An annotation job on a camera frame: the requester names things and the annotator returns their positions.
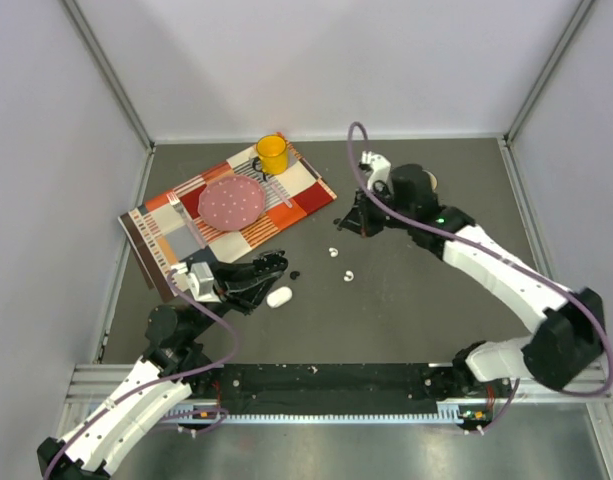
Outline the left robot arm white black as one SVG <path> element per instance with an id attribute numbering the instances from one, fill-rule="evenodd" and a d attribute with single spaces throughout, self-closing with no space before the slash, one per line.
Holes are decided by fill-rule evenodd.
<path id="1" fill-rule="evenodd" d="M 214 325 L 240 345 L 225 315 L 251 314 L 288 267 L 282 250 L 248 263 L 183 261 L 166 276 L 181 305 L 160 305 L 148 318 L 149 345 L 115 390 L 73 430 L 37 449 L 45 479 L 109 479 L 130 450 L 174 406 L 212 387 L 213 370 L 234 356 L 208 358 L 197 338 Z"/>

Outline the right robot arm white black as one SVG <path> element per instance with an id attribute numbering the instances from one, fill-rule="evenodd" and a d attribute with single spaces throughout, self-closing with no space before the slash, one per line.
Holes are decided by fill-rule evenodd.
<path id="1" fill-rule="evenodd" d="M 440 203 L 432 176 L 417 164 L 391 166 L 365 152 L 354 168 L 361 178 L 340 230 L 370 238 L 386 228 L 461 271 L 508 307 L 529 334 L 502 342 L 480 341 L 453 360 L 452 380 L 473 396 L 490 381 L 531 378 L 564 391 L 604 354 L 603 302 L 590 288 L 578 292 L 554 283 L 496 243 L 471 216 Z"/>

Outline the white earbud charging case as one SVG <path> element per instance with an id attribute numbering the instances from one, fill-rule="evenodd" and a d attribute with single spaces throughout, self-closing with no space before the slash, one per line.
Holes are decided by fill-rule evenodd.
<path id="1" fill-rule="evenodd" d="M 292 297 L 292 289 L 288 286 L 282 286 L 268 294 L 266 303 L 271 309 L 277 309 L 289 302 Z"/>

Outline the patterned orange placemat cloth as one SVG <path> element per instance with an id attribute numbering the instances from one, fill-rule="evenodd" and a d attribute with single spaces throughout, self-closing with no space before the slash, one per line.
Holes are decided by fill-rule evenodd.
<path id="1" fill-rule="evenodd" d="M 232 263 L 329 205 L 336 193 L 281 133 L 120 216 L 145 280 L 163 301 L 183 262 Z"/>

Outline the pink dotted plate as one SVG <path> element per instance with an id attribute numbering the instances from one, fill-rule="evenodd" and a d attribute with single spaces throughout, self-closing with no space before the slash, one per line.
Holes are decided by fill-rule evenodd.
<path id="1" fill-rule="evenodd" d="M 265 211 L 266 193 L 254 179 L 231 175 L 210 183 L 198 199 L 198 214 L 210 227 L 223 232 L 240 231 Z"/>

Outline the cream enamel mug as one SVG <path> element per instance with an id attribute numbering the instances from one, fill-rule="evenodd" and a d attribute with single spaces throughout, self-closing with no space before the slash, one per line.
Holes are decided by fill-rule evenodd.
<path id="1" fill-rule="evenodd" d="M 436 192 L 437 187 L 438 187 L 438 180 L 437 180 L 436 176 L 432 172 L 430 172 L 428 170 L 425 170 L 425 172 L 426 172 L 427 176 L 429 177 L 432 191 Z"/>

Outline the yellow mug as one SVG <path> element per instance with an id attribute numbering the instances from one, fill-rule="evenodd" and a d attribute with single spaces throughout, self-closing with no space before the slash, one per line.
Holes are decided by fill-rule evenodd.
<path id="1" fill-rule="evenodd" d="M 255 144 L 252 168 L 264 175 L 279 175 L 289 167 L 288 144 L 280 135 L 267 135 Z"/>

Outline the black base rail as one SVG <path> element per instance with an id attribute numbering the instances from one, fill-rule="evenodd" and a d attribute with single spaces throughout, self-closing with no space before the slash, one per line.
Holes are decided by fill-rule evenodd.
<path id="1" fill-rule="evenodd" d="M 232 414 L 434 413 L 468 389 L 449 367 L 399 364 L 229 364 L 213 374 Z"/>

